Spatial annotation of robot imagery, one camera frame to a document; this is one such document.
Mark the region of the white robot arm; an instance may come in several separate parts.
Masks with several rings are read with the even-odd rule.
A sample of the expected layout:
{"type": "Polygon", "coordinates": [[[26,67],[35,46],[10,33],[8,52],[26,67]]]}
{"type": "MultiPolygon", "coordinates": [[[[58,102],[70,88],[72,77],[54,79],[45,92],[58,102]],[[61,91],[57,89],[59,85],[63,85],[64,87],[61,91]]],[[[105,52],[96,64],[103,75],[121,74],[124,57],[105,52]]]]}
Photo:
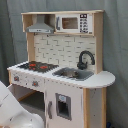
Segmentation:
{"type": "Polygon", "coordinates": [[[8,128],[44,128],[38,115],[24,109],[10,90],[0,81],[0,126],[8,128]]]}

